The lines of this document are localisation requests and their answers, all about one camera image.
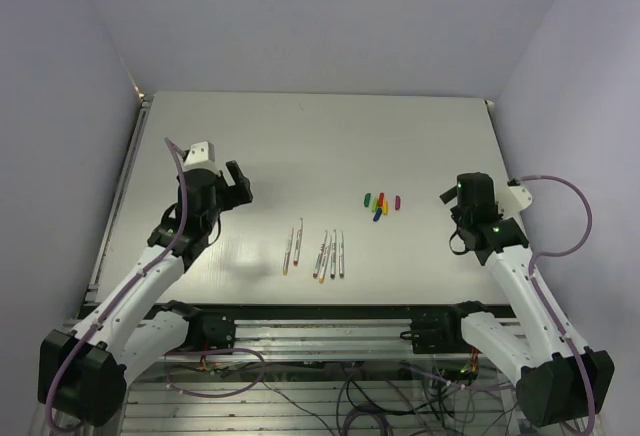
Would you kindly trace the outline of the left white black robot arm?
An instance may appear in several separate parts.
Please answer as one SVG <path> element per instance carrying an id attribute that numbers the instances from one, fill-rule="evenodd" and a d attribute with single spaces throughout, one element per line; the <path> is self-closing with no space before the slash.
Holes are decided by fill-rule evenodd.
<path id="1" fill-rule="evenodd" d="M 178 200 L 161 218 L 147 246 L 120 285 L 68 331 L 53 330 L 40 346 L 38 400 L 51 430 L 63 432 L 54 412 L 102 426 L 120 409 L 129 386 L 157 359 L 203 343 L 196 309 L 181 303 L 144 318 L 207 248 L 219 216 L 253 200 L 236 161 L 229 179 L 213 164 L 178 167 Z"/>

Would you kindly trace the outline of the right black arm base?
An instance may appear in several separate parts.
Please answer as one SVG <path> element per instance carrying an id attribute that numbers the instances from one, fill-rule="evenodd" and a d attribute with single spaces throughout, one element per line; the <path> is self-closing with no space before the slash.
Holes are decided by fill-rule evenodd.
<path id="1" fill-rule="evenodd" d="M 462 336 L 462 320 L 486 310 L 487 307 L 479 301 L 466 301 L 447 306 L 438 314 L 427 312 L 413 319 L 409 329 L 402 331 L 399 338 L 411 343 L 414 354 L 469 352 L 471 346 Z"/>

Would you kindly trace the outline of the yellow marker pen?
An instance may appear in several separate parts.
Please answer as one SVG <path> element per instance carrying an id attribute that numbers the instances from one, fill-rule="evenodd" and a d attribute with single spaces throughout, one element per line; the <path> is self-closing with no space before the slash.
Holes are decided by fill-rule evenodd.
<path id="1" fill-rule="evenodd" d="M 285 253 L 284 253 L 283 266 L 282 266 L 282 273 L 285 276 L 289 272 L 290 261 L 291 261 L 291 253 L 292 253 L 292 249 L 293 249 L 294 234 L 295 234 L 295 229 L 293 227 L 291 227 L 291 230 L 290 230 L 289 236 L 288 236 L 288 240 L 287 240 Z"/>

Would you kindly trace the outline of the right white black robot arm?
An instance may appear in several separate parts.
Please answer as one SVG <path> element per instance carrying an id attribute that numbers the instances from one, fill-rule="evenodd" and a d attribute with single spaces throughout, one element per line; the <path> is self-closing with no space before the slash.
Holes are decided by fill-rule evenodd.
<path id="1" fill-rule="evenodd" d="M 477 302 L 461 305 L 462 316 L 444 323 L 442 343 L 459 352 L 469 345 L 508 379 L 524 416 L 536 427 L 560 424 L 575 435 L 596 426 L 614 374 L 605 350 L 595 351 L 562 311 L 538 268 L 552 252 L 535 252 L 516 220 L 533 197 L 530 177 L 513 179 L 498 196 L 493 179 L 481 172 L 457 176 L 441 194 L 450 204 L 454 236 L 474 254 L 506 295 L 523 338 L 506 330 Z"/>

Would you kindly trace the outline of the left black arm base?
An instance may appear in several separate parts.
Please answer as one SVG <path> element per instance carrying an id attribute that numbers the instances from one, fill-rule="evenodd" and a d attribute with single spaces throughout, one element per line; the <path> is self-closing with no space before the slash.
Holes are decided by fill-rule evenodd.
<path id="1" fill-rule="evenodd" d="M 197 352 L 229 349 L 235 343 L 236 325 L 223 312 L 203 309 L 172 300 L 161 307 L 159 313 L 173 313 L 188 324 L 186 335 L 172 352 Z"/>

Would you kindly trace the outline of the red marker pen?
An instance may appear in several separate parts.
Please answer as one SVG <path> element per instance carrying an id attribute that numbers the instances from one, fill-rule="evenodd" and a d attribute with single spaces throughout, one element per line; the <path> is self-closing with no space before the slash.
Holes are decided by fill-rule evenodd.
<path id="1" fill-rule="evenodd" d="M 294 266 L 298 266 L 299 265 L 302 238 L 303 238 L 303 230 L 304 230 L 304 219 L 300 218 L 299 228 L 298 228 L 298 230 L 296 232 L 296 237 L 295 237 L 294 258 L 293 258 L 293 265 Z"/>

